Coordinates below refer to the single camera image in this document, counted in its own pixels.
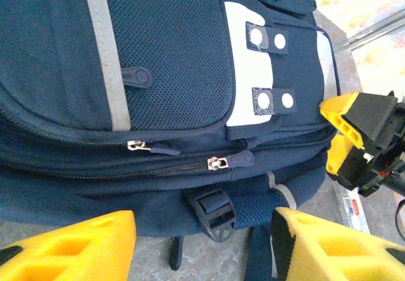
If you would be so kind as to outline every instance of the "plastic buckle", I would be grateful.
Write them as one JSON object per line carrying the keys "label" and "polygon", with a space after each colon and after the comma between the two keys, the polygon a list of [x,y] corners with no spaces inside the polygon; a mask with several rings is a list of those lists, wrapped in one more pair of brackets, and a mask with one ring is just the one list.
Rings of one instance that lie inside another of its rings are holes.
{"label": "plastic buckle", "polygon": [[236,214],[228,194],[217,187],[183,190],[204,233],[215,242],[224,242],[236,229]]}

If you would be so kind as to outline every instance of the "zipper pull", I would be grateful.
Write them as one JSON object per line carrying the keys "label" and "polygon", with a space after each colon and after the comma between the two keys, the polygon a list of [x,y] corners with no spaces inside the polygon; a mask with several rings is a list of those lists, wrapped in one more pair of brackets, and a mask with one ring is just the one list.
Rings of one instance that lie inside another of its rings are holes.
{"label": "zipper pull", "polygon": [[207,160],[208,170],[227,169],[235,167],[250,167],[254,164],[253,153],[249,150],[242,151],[241,153],[232,154],[224,158],[217,158],[214,156]]}
{"label": "zipper pull", "polygon": [[146,150],[150,153],[167,154],[169,156],[177,156],[180,154],[180,151],[175,148],[165,145],[148,146],[146,145],[146,142],[141,140],[130,140],[127,142],[127,148],[131,151]]}

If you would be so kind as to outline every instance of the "black rubber tab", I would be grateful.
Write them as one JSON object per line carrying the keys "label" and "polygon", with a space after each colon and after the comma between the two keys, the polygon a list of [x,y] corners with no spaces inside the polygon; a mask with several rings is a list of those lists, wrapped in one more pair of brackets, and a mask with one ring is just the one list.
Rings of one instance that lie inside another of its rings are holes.
{"label": "black rubber tab", "polygon": [[124,85],[136,88],[148,88],[153,83],[151,72],[144,67],[121,69]]}
{"label": "black rubber tab", "polygon": [[10,246],[0,249],[0,266],[5,264],[8,260],[14,258],[17,254],[23,251],[21,246]]}
{"label": "black rubber tab", "polygon": [[296,237],[291,237],[287,220],[277,210],[271,218],[271,235],[277,274],[280,281],[286,281]]}
{"label": "black rubber tab", "polygon": [[396,260],[405,265],[405,251],[400,251],[399,249],[396,248],[387,248],[386,251]]}

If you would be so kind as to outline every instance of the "black mesh fabric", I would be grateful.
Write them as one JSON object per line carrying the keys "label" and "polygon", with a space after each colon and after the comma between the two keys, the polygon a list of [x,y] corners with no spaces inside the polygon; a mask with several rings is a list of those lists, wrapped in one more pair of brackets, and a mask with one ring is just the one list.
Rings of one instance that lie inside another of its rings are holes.
{"label": "black mesh fabric", "polygon": [[125,88],[132,130],[195,129],[226,115],[234,79],[220,0],[108,4],[121,67],[146,67],[154,80]]}

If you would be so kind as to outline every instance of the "stitching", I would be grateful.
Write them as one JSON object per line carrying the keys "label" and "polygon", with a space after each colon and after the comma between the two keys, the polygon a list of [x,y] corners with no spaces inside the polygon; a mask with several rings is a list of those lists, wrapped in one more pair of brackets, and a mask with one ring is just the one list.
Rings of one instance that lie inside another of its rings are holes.
{"label": "stitching", "polygon": [[[97,6],[96,6],[96,1],[95,0],[92,0],[92,2],[93,2],[93,10],[94,10],[94,12],[95,12],[95,14],[96,14],[96,20],[97,20],[97,27],[98,27],[98,29],[99,29],[99,33],[100,33],[100,38],[101,38],[101,46],[102,46],[102,48],[103,48],[103,61],[106,61],[106,60],[108,60],[108,55],[107,55],[107,49],[106,49],[106,45],[105,45],[105,42],[104,42],[104,35],[103,35],[103,30],[102,30],[102,28],[101,28],[101,25],[100,25],[100,19],[99,19],[99,12],[98,12],[98,9],[97,9]],[[109,63],[104,63],[104,62],[102,62],[101,63],[101,65],[102,66],[105,66],[105,67],[107,67],[107,79],[108,79],[108,81],[109,81],[109,85],[108,85],[108,89],[109,89],[109,94],[113,94],[114,92],[113,92],[113,88],[112,88],[112,81],[111,81],[111,75],[110,75],[110,69],[109,69]],[[115,103],[115,100],[113,99],[112,101],[112,105],[113,105],[113,110],[114,110],[114,117],[116,118],[117,117],[117,107],[116,107],[116,103]],[[114,130],[114,119],[113,119],[113,116],[111,116],[111,122],[112,122],[112,126],[113,126],[113,130]]]}

